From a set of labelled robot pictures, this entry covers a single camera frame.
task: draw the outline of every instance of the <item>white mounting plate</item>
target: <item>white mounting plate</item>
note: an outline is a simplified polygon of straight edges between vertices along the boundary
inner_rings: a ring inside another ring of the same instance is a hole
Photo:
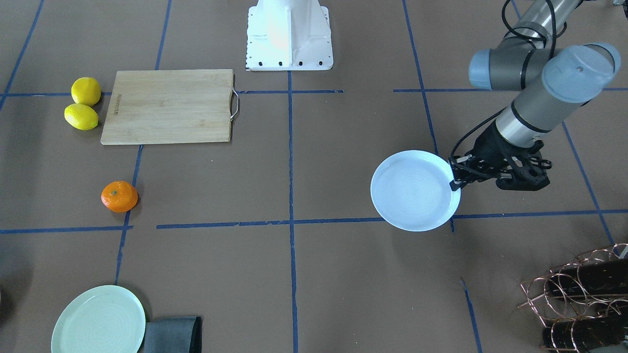
[[[249,9],[249,28],[246,45],[246,70],[249,71],[312,71],[329,70],[333,67],[331,38],[311,38],[310,41],[291,53],[273,46],[268,38],[264,16],[252,20],[257,6]],[[327,26],[329,26],[329,10],[321,6]]]

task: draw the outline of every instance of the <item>metal handle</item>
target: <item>metal handle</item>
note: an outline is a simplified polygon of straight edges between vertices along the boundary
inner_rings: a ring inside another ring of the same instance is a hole
[[[230,118],[230,120],[233,122],[233,120],[236,118],[236,115],[240,113],[240,96],[237,94],[236,90],[233,87],[231,87],[231,91],[235,94],[235,98],[237,99],[237,102],[235,105],[235,109],[236,109],[235,113],[231,114],[231,118]]]

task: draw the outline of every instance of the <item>orange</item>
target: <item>orange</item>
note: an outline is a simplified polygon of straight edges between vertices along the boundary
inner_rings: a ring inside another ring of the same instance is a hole
[[[112,182],[103,189],[100,199],[113,212],[127,212],[137,204],[138,191],[127,182]]]

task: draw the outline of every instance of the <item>white plastic base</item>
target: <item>white plastic base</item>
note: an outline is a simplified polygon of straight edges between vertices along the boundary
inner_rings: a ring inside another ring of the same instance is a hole
[[[246,69],[329,70],[333,67],[329,10],[317,0],[263,0],[249,9]]]

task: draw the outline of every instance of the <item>plate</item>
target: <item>plate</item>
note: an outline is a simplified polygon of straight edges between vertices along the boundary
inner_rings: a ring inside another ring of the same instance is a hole
[[[52,353],[137,353],[146,316],[138,298],[120,286],[92,288],[76,297],[57,320]]]
[[[460,189],[452,191],[452,169],[425,151],[403,151],[386,158],[371,180],[371,200],[386,222],[405,231],[429,231],[453,216]]]

